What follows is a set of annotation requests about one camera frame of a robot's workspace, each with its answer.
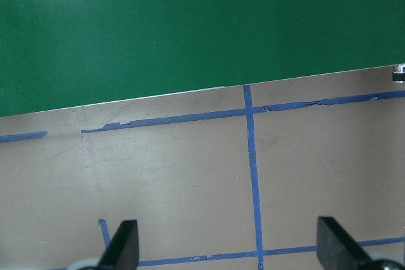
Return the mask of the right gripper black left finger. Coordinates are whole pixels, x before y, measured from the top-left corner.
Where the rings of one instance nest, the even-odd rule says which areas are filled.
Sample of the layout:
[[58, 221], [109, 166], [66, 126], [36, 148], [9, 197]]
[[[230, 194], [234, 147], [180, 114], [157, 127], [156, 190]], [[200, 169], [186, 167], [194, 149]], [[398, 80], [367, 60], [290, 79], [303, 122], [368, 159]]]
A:
[[125, 220], [119, 225], [97, 269], [136, 270], [139, 265], [139, 232], [137, 220]]

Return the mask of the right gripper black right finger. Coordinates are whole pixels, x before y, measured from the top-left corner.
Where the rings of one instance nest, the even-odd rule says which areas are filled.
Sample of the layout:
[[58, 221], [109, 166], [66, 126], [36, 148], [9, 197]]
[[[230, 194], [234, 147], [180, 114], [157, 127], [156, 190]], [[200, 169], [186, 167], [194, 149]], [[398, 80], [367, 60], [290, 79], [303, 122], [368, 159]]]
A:
[[330, 216], [317, 219], [317, 258], [326, 270], [380, 269], [348, 232]]

